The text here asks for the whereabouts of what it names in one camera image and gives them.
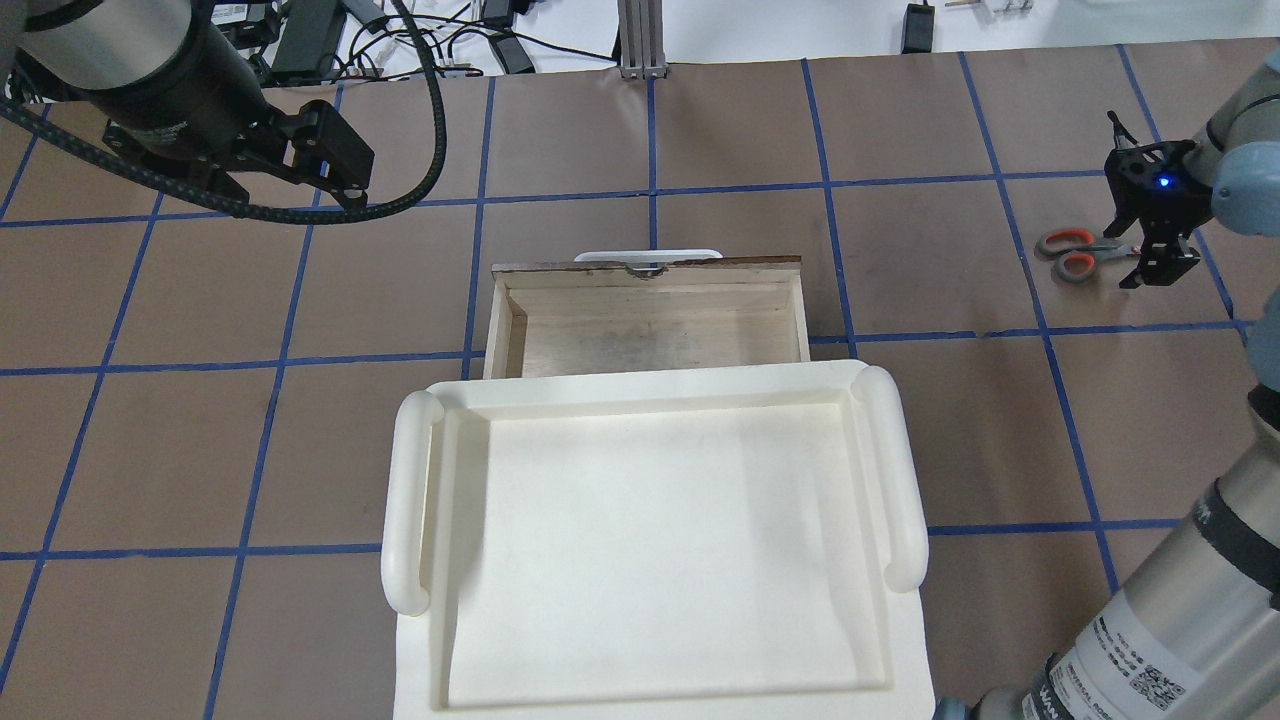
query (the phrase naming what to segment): metal cylinder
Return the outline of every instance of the metal cylinder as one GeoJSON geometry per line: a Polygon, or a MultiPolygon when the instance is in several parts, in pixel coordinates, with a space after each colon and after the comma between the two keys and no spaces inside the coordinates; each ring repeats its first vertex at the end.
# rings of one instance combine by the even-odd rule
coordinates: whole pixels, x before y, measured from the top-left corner
{"type": "Polygon", "coordinates": [[[1208,529],[1234,515],[1238,533],[1280,546],[1280,432],[1263,419],[1280,416],[1280,395],[1260,388],[1251,402],[1257,439],[1207,500],[1029,691],[992,691],[975,717],[1244,720],[1280,693],[1280,600],[1208,529]]]}
{"type": "Polygon", "coordinates": [[[123,87],[164,67],[178,54],[193,17],[189,0],[77,0],[45,8],[33,8],[19,45],[84,90],[123,87]]]}

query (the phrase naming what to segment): white plastic tray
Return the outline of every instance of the white plastic tray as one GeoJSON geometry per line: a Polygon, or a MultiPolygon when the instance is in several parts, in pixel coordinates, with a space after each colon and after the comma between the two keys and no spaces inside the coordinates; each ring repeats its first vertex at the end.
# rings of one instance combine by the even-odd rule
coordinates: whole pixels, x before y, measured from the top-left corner
{"type": "Polygon", "coordinates": [[[924,720],[927,547],[856,360],[440,383],[396,421],[396,719],[924,720]]]}

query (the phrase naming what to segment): metal post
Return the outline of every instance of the metal post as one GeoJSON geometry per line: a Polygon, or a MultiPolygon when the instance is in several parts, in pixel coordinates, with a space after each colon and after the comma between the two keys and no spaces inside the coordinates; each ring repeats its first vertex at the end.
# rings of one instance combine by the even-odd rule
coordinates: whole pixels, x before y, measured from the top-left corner
{"type": "Polygon", "coordinates": [[[662,0],[618,0],[618,42],[625,79],[667,77],[662,0]]]}

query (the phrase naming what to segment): power cord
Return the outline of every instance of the power cord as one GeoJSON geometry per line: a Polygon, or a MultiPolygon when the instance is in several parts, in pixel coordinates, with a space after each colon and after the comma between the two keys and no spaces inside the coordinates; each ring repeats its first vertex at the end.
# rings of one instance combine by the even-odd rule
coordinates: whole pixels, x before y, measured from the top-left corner
{"type": "Polygon", "coordinates": [[[422,65],[417,72],[426,78],[426,88],[431,99],[431,120],[435,124],[435,147],[431,154],[431,164],[422,179],[404,195],[379,205],[358,210],[294,210],[289,208],[271,208],[268,205],[239,202],[237,200],[230,200],[225,196],[201,190],[188,182],[178,181],[122,160],[120,158],[81,140],[70,132],[67,132],[54,123],[50,123],[40,115],[32,114],[19,102],[8,97],[0,97],[0,117],[35,135],[40,140],[44,140],[54,147],[69,152],[90,164],[97,165],[111,174],[150,187],[151,190],[164,192],[179,200],[186,200],[187,202],[193,202],[202,208],[209,208],[210,210],[225,213],[233,218],[248,218],[268,223],[293,225],[337,225],[387,218],[412,208],[419,200],[422,200],[429,192],[431,192],[436,181],[440,179],[440,172],[444,169],[444,151],[448,145],[448,138],[444,131],[444,104],[440,97],[439,79],[435,77],[435,59],[431,56],[431,50],[424,38],[422,31],[417,27],[417,23],[413,22],[413,17],[408,12],[408,8],[404,6],[403,0],[390,1],[406,28],[412,28],[408,32],[408,37],[413,42],[413,49],[417,51],[419,60],[422,65]]]}

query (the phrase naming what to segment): wooden drawer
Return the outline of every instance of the wooden drawer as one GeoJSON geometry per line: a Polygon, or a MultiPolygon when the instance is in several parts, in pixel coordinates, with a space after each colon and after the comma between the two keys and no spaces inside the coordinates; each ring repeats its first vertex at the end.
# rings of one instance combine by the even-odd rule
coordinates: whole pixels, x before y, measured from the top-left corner
{"type": "Polygon", "coordinates": [[[485,379],[809,360],[800,259],[494,265],[485,379]]]}

